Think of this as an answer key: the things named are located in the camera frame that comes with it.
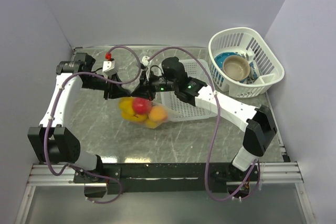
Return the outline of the red fake apple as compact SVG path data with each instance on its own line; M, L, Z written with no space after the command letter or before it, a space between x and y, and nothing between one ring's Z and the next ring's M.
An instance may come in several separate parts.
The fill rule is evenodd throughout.
M132 103L133 110L136 114L148 114L152 109L152 102L143 98L134 98Z

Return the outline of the polka dot zip bag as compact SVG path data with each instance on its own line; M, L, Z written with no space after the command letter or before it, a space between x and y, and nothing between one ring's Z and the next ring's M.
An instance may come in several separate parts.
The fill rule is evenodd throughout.
M120 98L118 107L124 120L155 129L181 114L156 102L138 97Z

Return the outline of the yellow fake lemon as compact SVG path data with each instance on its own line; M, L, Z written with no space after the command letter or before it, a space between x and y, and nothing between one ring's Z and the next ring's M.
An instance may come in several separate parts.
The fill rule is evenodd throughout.
M119 100L119 109L129 115L134 115L134 110L132 107L133 97L125 97Z

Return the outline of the orange fake peach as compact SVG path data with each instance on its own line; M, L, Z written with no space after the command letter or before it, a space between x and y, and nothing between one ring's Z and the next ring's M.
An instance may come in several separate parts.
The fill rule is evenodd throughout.
M148 118L153 122L162 122L168 118L168 113L164 107L155 105L149 112Z

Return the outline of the yellow fake banana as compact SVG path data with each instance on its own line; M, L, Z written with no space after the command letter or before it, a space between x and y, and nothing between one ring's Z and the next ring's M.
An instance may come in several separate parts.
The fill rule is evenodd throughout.
M136 122L136 123L144 122L148 118L146 114L145 115L140 115L140 114L132 115L132 114L127 114L125 112L121 112L121 117L125 120L128 120L130 122Z

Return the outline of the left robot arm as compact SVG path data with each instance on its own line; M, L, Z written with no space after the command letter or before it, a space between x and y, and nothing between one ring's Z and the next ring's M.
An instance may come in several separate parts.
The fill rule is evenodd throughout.
M130 95L121 86L117 63L110 54L102 64L102 74L92 71L95 62L87 53L77 53L73 61L59 63L49 107L39 125L30 127L27 133L40 162L66 163L86 170L85 176L92 183L98 183L104 177L101 157L84 151L68 129L77 95L81 88L103 91L105 99Z

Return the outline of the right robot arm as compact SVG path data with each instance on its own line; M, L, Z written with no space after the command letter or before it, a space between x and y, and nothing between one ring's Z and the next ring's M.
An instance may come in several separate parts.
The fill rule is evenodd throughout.
M233 180L242 181L250 164L264 155L277 133L270 108L241 103L215 91L211 84L189 77L177 57L164 59L161 69L162 74L156 76L149 58L144 56L140 83L132 96L153 100L158 92L172 91L180 101L216 113L239 127L245 133L243 145L233 158L229 173Z

